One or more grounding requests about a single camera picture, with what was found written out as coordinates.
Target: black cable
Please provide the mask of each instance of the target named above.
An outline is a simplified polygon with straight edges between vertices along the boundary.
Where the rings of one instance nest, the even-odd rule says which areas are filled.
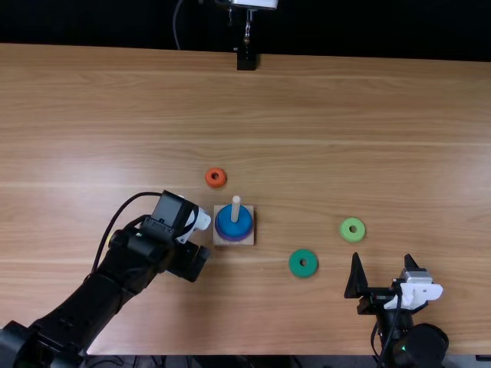
[[[160,197],[162,193],[158,192],[141,192],[135,194],[133,197],[129,198],[123,205],[116,211],[114,214],[113,218],[110,220],[109,225],[106,227],[106,231],[102,235],[101,243],[99,244],[99,249],[97,250],[97,254],[95,255],[94,259],[94,264],[92,265],[92,272],[94,273],[97,270],[97,267],[99,266],[99,260],[101,259],[102,251],[104,250],[104,245],[106,244],[107,237],[109,236],[110,230],[113,228],[114,223],[116,222],[117,218],[120,216],[121,212],[128,207],[128,205],[134,201],[137,198],[143,197],[143,196],[158,196]]]
[[[179,14],[179,10],[181,9],[181,5],[183,4],[183,2],[184,0],[177,0],[176,7],[174,8],[174,13],[172,15],[172,33],[174,35],[174,42],[176,42],[177,50],[181,49],[181,46],[179,44],[179,38],[177,37],[177,29],[176,29],[177,15]]]
[[[117,358],[117,359],[119,359],[119,361],[118,362],[115,362],[114,360],[110,360],[110,359],[99,360],[98,362],[92,364],[88,368],[94,368],[95,366],[99,366],[102,363],[112,363],[112,364],[114,364],[116,366],[123,366],[124,365],[124,361],[121,358],[119,358],[118,356],[114,356],[114,357]]]
[[[378,360],[380,359],[380,357],[378,356],[378,353],[375,350],[375,345],[374,345],[375,335],[376,334],[377,334],[377,322],[375,322],[374,329],[371,331],[370,344],[371,344],[371,349],[374,351],[374,354],[375,354],[375,355],[372,355],[372,357],[374,358],[375,363],[378,363]]]
[[[155,364],[155,368],[159,368],[159,363],[157,362],[157,359],[155,359],[155,357],[153,355],[150,356],[150,358],[152,358],[153,360],[153,364]]]
[[[300,360],[298,360],[298,358],[295,355],[292,355],[292,358],[295,361],[295,364],[298,366],[298,368],[304,368],[300,363]]]
[[[402,291],[399,286],[396,287],[397,290],[397,306],[396,306],[396,314],[394,315],[394,320],[392,321],[392,325],[390,326],[389,334],[387,335],[387,339],[385,340],[384,348],[382,349],[381,356],[377,363],[377,368],[381,368],[384,363],[385,353],[390,345],[390,340],[392,340],[392,334],[394,333],[394,328],[396,327],[397,320],[399,319],[400,314],[400,306],[402,305]]]

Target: blue ring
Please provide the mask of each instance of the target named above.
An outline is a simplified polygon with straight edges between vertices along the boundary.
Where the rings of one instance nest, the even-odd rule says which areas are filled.
[[[221,238],[230,242],[240,242],[247,238],[253,228],[251,213],[243,205],[239,209],[239,220],[232,222],[232,205],[226,205],[218,212],[215,219],[215,229]]]

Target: green ring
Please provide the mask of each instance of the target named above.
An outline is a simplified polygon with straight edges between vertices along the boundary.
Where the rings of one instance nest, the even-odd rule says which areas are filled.
[[[350,227],[354,226],[356,228],[355,232],[350,230]],[[343,237],[343,239],[350,243],[357,243],[365,236],[365,225],[363,222],[358,220],[355,217],[350,217],[345,219],[341,226],[339,227],[339,233]]]
[[[288,265],[290,271],[298,278],[310,278],[317,271],[318,260],[314,252],[308,249],[299,249],[292,253]]]

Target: white peg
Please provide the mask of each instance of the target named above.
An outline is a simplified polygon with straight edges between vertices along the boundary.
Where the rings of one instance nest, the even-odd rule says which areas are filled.
[[[232,198],[232,212],[230,215],[230,219],[232,222],[237,222],[239,220],[239,210],[240,210],[240,197],[238,195],[234,195]]]

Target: light green ring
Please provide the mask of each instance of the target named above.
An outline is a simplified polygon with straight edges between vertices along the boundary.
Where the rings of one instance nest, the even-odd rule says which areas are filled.
[[[350,230],[351,226],[354,226],[356,228],[355,232],[352,232]],[[350,243],[358,243],[361,239],[364,238],[365,232],[365,225],[363,225],[363,222],[355,217],[345,219],[339,227],[339,233],[341,234],[341,237],[345,241]]]

